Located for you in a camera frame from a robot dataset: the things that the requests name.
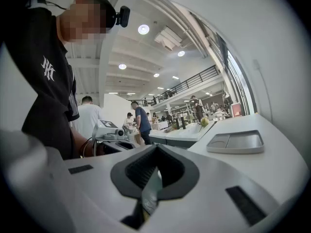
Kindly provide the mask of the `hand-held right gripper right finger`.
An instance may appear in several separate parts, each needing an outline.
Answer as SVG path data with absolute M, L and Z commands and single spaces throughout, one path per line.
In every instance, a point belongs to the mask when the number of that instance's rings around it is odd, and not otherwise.
M 185 150 L 157 145 L 157 168 L 162 179 L 162 189 L 157 192 L 159 201 L 181 199 L 198 183 L 199 168 L 185 154 Z

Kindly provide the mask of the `brown box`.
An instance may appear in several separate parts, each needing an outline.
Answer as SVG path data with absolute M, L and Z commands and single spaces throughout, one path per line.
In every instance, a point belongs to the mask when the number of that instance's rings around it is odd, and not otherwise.
M 240 103 L 234 103 L 231 106 L 232 117 L 241 117 L 242 116 L 242 108 Z

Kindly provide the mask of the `white ceiling vent unit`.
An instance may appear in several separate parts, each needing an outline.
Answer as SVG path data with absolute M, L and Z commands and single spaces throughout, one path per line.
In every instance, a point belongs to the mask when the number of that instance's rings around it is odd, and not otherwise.
M 181 46 L 182 38 L 172 29 L 165 26 L 163 30 L 156 35 L 154 41 L 160 43 L 167 51 L 172 51 L 175 47 Z

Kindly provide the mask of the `black balcony railing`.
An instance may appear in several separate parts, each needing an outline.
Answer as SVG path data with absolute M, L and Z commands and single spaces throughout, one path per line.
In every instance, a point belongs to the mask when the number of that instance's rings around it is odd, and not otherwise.
M 139 106 L 148 106 L 148 105 L 154 106 L 162 101 L 165 101 L 173 96 L 176 96 L 177 94 L 187 91 L 198 84 L 208 81 L 211 78 L 218 76 L 219 74 L 220 74 L 219 69 L 215 65 L 213 65 L 199 72 L 198 74 L 188 78 L 187 80 L 181 82 L 180 84 L 172 88 L 169 88 L 168 90 L 158 95 L 157 97 L 151 98 L 150 100 L 148 99 L 137 100 L 137 102 Z

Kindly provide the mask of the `gray compartment tray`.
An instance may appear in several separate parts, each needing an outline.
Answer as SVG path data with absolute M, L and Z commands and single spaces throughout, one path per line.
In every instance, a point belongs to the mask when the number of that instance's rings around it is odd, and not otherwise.
M 258 130 L 216 134 L 207 144 L 207 151 L 219 154 L 258 154 L 264 142 Z

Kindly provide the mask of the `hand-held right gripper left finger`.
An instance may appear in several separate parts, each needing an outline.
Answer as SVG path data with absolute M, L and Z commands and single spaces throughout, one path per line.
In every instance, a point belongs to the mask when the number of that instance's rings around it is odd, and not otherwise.
M 124 151 L 125 159 L 113 165 L 110 177 L 117 190 L 125 197 L 141 199 L 142 191 L 156 170 L 154 152 L 158 145 Z

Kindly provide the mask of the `person's left forearm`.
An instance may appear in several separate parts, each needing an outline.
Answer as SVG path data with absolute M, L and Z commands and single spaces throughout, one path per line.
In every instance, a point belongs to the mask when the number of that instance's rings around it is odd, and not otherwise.
M 86 139 L 81 134 L 79 134 L 74 128 L 71 127 L 70 129 L 72 132 L 75 149 L 79 157 L 94 156 L 92 140 Z

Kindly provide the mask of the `large glass window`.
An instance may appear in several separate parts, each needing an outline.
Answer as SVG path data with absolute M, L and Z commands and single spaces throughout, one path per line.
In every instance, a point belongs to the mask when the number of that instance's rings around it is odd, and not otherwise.
M 235 101 L 241 105 L 242 115 L 246 116 L 257 113 L 254 94 L 240 62 L 230 52 L 225 40 L 218 33 L 214 35 L 217 51 L 234 90 Z

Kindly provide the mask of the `person's black t-shirt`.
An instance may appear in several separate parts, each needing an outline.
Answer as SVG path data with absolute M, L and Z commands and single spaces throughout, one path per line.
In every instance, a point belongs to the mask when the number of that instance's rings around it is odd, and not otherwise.
M 79 117 L 76 80 L 46 0 L 25 2 L 10 20 L 4 42 L 37 94 L 22 131 L 59 150 L 64 160 L 79 157 L 69 125 Z

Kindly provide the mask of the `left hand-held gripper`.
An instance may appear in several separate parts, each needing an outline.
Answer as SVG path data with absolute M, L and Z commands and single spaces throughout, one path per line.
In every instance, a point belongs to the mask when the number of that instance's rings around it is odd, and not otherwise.
M 122 150 L 131 150 L 136 146 L 128 141 L 128 136 L 123 128 L 118 128 L 113 122 L 107 120 L 98 120 L 92 133 L 92 140 L 98 141 L 117 141 L 103 142 L 103 151 L 106 155 L 121 152 Z

